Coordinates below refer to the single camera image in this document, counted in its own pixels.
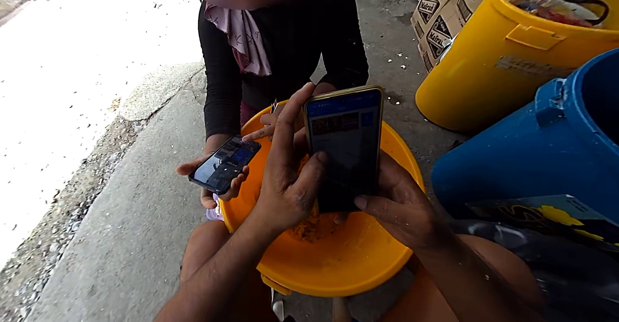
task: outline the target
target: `hand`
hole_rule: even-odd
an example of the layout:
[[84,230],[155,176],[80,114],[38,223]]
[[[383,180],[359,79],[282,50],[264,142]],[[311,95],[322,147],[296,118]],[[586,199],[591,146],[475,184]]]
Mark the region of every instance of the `hand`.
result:
[[[265,136],[269,136],[269,140],[273,140],[273,133],[275,132],[275,123],[277,118],[282,113],[283,108],[286,104],[279,104],[275,111],[271,114],[263,114],[260,116],[260,123],[264,124],[263,128],[260,128],[257,131],[253,131],[252,133],[245,135],[243,137],[244,142],[251,142],[253,140],[257,140],[263,138]],[[305,120],[303,118],[302,113],[299,113],[297,119],[294,122],[295,132],[305,127]]]
[[355,205],[373,215],[404,246],[429,245],[440,221],[413,177],[382,150],[378,187],[381,196],[357,196]]
[[292,95],[278,117],[264,168],[260,197],[252,211],[252,215],[259,216],[261,223],[276,233],[295,226],[309,214],[324,176],[327,154],[317,152],[309,158],[297,177],[301,160],[298,150],[306,142],[303,131],[295,135],[294,122],[313,89],[314,84],[308,83]]
[[[337,91],[335,86],[329,83],[320,83],[318,84],[318,86],[314,87],[313,94],[314,96],[316,96],[316,95],[322,95],[324,93],[329,93],[333,91]],[[275,109],[273,113],[264,114],[260,116],[260,123],[264,124],[264,127],[248,135],[245,135],[243,137],[243,141],[251,142],[252,140],[257,140],[265,136],[269,136],[269,140],[273,140],[273,132],[275,132],[275,122],[277,121],[279,114],[282,112],[285,106],[286,104],[280,104],[277,106],[277,108]],[[302,113],[299,112],[299,115],[297,116],[297,120],[295,121],[295,132],[302,129],[304,126],[305,126],[305,119],[303,118]],[[346,217],[345,216],[341,217],[341,219],[342,219],[342,223],[344,223],[344,221],[346,220]]]
[[[191,173],[195,172],[198,166],[204,160],[208,159],[213,152],[207,153],[206,155],[197,158],[194,161],[183,163],[179,167],[176,168],[176,172],[181,176],[188,176]],[[241,174],[236,176],[235,179],[232,179],[230,183],[230,189],[224,195],[220,195],[219,198],[224,201],[230,201],[233,198],[238,196],[238,191],[241,189],[241,184],[247,179],[247,176],[250,174],[250,167],[243,167],[243,171]],[[200,201],[202,202],[202,206],[208,209],[213,209],[217,207],[217,202],[213,200],[213,193],[211,191],[202,188],[202,192],[200,193]]]

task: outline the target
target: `person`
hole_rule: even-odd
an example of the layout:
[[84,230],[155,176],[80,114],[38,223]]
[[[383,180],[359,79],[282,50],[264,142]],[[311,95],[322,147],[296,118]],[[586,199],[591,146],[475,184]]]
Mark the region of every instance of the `person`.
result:
[[[368,79],[355,0],[204,0],[198,34],[207,75],[206,142],[203,156],[181,174],[239,134],[260,110],[307,83],[321,55],[326,74],[315,94]],[[277,114],[262,120],[272,124]],[[221,198],[236,196],[239,185],[235,181]],[[216,206],[205,189],[201,202]]]
[[[306,141],[294,121],[313,90],[307,84],[296,92],[277,119],[260,196],[241,227],[230,234],[215,220],[193,231],[180,287],[156,321],[277,321],[256,266],[274,239],[307,216],[325,173],[329,157],[317,152],[297,177]],[[383,321],[543,321],[536,310],[544,301],[524,262],[483,238],[453,234],[412,176],[384,152],[378,183],[380,196],[358,196],[355,204],[417,261],[413,285]],[[334,316],[341,315],[334,304]]]

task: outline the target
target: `black phone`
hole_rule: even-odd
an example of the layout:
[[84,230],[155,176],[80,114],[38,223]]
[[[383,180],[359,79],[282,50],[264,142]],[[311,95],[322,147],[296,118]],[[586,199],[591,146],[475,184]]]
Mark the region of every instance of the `black phone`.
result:
[[355,196],[372,195],[376,189],[383,89],[364,86],[316,96],[304,113],[310,151],[329,155],[318,191],[319,211],[359,210]]
[[239,135],[230,137],[190,174],[190,181],[217,195],[228,192],[232,179],[241,174],[262,147],[258,142],[243,143],[242,139]]

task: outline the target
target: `orange bucket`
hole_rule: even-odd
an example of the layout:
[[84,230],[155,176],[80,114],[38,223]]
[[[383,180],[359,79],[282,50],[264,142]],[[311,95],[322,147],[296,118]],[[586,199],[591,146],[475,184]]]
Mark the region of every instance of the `orange bucket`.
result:
[[[264,127],[254,116],[241,130],[246,135]],[[259,140],[262,149],[250,163],[250,175],[239,196],[220,200],[228,230],[235,231],[258,200],[264,164],[269,154],[268,138]],[[413,176],[423,191],[422,174],[402,138],[383,122],[381,149]],[[352,212],[333,234],[310,243],[285,231],[269,246],[258,264],[262,280],[282,294],[292,290],[318,297],[347,297],[380,286],[408,261],[412,251],[399,243],[376,220],[363,212]]]

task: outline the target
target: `orange food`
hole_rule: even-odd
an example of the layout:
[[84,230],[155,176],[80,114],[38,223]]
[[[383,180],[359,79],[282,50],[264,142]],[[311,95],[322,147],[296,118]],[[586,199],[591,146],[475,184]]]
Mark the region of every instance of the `orange food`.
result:
[[[309,157],[309,155],[305,155],[301,159],[297,174],[301,173],[301,169],[308,162]],[[294,239],[314,243],[325,236],[333,234],[337,230],[339,225],[335,223],[334,219],[335,214],[333,213],[320,214],[318,212],[318,202],[314,202],[314,207],[310,210],[308,217],[297,226],[289,229],[288,232]]]

